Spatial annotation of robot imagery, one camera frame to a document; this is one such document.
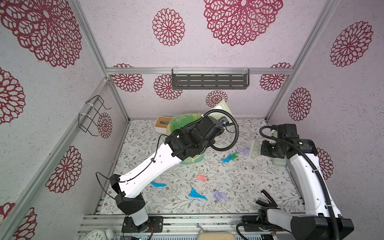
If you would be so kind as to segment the white wooden-top tissue box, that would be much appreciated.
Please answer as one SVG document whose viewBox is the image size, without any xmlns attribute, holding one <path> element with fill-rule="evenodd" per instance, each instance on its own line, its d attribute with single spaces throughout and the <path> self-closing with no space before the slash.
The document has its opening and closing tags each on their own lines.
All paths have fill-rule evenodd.
<svg viewBox="0 0 384 240">
<path fill-rule="evenodd" d="M 167 127 L 169 126 L 171 120 L 172 117 L 159 116 L 155 123 L 155 131 L 160 134 L 166 134 Z"/>
</svg>

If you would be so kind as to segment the beige object at bottom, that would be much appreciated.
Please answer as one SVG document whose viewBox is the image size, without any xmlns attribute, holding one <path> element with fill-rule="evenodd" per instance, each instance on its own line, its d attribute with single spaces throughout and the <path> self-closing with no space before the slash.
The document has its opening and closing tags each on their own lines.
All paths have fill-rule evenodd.
<svg viewBox="0 0 384 240">
<path fill-rule="evenodd" d="M 236 240 L 235 235 L 230 232 L 209 232 L 200 225 L 197 227 L 200 229 L 197 240 Z"/>
</svg>

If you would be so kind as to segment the light green hand brush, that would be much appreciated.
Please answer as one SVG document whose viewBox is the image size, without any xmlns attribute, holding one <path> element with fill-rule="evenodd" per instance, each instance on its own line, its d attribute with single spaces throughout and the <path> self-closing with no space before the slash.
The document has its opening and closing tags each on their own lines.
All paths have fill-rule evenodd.
<svg viewBox="0 0 384 240">
<path fill-rule="evenodd" d="M 249 157 L 256 159 L 261 156 L 261 146 L 263 141 L 254 139 L 251 143 Z"/>
</svg>

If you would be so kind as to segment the purple paper scrap far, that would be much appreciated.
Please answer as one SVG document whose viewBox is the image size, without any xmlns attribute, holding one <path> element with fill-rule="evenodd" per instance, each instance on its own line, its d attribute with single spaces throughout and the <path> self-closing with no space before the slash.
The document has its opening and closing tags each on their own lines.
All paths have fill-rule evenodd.
<svg viewBox="0 0 384 240">
<path fill-rule="evenodd" d="M 237 148 L 236 150 L 239 154 L 243 155 L 249 155 L 250 154 L 250 148 Z"/>
</svg>

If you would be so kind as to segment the light green dustpan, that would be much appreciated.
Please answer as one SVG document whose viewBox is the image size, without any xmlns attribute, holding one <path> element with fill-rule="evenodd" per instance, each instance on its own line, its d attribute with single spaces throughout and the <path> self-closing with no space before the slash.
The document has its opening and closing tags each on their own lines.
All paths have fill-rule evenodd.
<svg viewBox="0 0 384 240">
<path fill-rule="evenodd" d="M 232 112 L 230 111 L 230 108 L 228 107 L 225 100 L 220 101 L 217 105 L 215 105 L 212 108 L 212 110 L 223 110 L 223 111 L 226 111 L 227 113 L 232 115 Z M 223 113 L 214 112 L 214 113 L 211 113 L 210 116 L 215 118 L 216 120 L 219 120 L 222 117 L 225 117 L 229 123 L 233 122 L 227 115 L 225 115 Z"/>
</svg>

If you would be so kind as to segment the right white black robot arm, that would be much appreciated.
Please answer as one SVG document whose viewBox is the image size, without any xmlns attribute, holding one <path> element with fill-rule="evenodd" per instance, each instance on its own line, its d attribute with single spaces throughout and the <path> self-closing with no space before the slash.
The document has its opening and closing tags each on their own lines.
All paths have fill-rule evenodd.
<svg viewBox="0 0 384 240">
<path fill-rule="evenodd" d="M 261 155 L 286 161 L 286 168 L 303 200 L 303 214 L 279 209 L 271 195 L 263 192 L 269 204 L 258 201 L 260 221 L 291 233 L 296 240 L 343 240 L 355 226 L 344 218 L 326 185 L 315 143 L 302 139 L 295 124 L 263 126 Z"/>
</svg>

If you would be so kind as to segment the purple paper scrap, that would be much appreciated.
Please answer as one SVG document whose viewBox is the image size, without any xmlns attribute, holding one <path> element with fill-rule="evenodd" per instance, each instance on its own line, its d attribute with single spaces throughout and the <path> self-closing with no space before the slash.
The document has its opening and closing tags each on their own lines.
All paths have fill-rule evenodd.
<svg viewBox="0 0 384 240">
<path fill-rule="evenodd" d="M 213 197 L 215 199 L 215 202 L 220 203 L 221 201 L 226 201 L 228 199 L 228 196 L 224 192 L 220 192 L 218 190 L 213 191 Z"/>
<path fill-rule="evenodd" d="M 249 155 L 250 154 L 250 148 L 237 148 L 236 150 L 239 154 L 243 155 Z"/>
</svg>

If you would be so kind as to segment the white round gauge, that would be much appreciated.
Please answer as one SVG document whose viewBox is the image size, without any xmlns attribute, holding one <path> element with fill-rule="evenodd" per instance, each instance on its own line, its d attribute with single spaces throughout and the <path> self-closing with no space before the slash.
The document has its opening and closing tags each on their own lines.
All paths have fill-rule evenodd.
<svg viewBox="0 0 384 240">
<path fill-rule="evenodd" d="M 88 233 L 84 240 L 107 240 L 105 230 L 94 230 Z"/>
</svg>

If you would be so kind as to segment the blue paper scrap left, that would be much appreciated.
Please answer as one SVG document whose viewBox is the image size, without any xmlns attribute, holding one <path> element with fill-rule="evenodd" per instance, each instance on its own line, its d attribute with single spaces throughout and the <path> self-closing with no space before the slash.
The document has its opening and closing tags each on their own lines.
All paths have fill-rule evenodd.
<svg viewBox="0 0 384 240">
<path fill-rule="evenodd" d="M 167 186 L 166 184 L 156 183 L 156 182 L 151 182 L 151 185 L 154 186 L 155 188 L 163 188 Z"/>
</svg>

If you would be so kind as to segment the blue paper scrap centre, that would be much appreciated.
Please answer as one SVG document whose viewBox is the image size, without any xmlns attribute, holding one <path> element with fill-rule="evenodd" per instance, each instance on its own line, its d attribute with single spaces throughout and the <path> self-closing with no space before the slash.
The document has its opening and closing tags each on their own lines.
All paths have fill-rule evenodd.
<svg viewBox="0 0 384 240">
<path fill-rule="evenodd" d="M 207 198 L 204 195 L 199 194 L 194 188 L 191 189 L 189 197 L 190 198 L 197 198 L 197 199 L 207 200 Z"/>
</svg>

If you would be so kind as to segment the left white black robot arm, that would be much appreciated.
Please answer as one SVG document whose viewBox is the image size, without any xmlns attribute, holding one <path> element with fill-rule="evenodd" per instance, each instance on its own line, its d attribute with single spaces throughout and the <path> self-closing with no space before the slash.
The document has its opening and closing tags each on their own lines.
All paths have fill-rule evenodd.
<svg viewBox="0 0 384 240">
<path fill-rule="evenodd" d="M 110 177 L 111 187 L 117 194 L 117 207 L 130 217 L 139 229 L 146 228 L 150 220 L 142 190 L 169 168 L 203 153 L 215 143 L 215 138 L 224 130 L 223 120 L 205 116 L 194 124 L 173 131 L 155 153 L 136 168 L 129 173 L 114 174 Z"/>
</svg>

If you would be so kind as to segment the dark grey wall shelf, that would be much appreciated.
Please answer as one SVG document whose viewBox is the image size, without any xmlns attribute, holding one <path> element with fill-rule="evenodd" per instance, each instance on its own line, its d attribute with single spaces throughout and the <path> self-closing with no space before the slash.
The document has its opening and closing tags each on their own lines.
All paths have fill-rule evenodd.
<svg viewBox="0 0 384 240">
<path fill-rule="evenodd" d="M 246 90 L 250 74 L 185 74 L 172 69 L 172 87 L 175 90 Z"/>
</svg>

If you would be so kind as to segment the purple paper scrap near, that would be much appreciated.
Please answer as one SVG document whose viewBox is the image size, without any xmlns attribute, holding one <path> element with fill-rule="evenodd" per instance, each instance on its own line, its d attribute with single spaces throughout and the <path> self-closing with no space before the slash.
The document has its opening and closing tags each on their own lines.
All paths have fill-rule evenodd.
<svg viewBox="0 0 384 240">
<path fill-rule="evenodd" d="M 221 201 L 226 201 L 228 199 L 228 196 L 224 192 L 220 192 L 218 190 L 213 191 L 213 197 L 215 199 L 215 202 L 220 203 Z"/>
</svg>

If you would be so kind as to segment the blue green paper scrap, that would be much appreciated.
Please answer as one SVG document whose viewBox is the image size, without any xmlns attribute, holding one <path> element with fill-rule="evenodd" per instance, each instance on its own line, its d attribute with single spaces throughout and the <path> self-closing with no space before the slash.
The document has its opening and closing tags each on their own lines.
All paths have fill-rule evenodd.
<svg viewBox="0 0 384 240">
<path fill-rule="evenodd" d="M 232 154 L 229 154 L 227 157 L 222 158 L 223 163 L 229 163 L 230 161 L 235 161 L 239 157 L 239 153 L 234 152 Z"/>
</svg>

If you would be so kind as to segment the black stapler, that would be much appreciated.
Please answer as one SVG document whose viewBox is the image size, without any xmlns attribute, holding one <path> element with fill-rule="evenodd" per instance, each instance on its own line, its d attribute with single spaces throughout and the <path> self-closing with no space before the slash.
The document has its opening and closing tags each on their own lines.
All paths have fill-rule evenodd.
<svg viewBox="0 0 384 240">
<path fill-rule="evenodd" d="M 256 204 L 267 207 L 267 208 L 277 208 L 278 204 L 276 201 L 272 198 L 272 196 L 266 191 L 261 190 L 262 198 L 257 199 Z"/>
</svg>

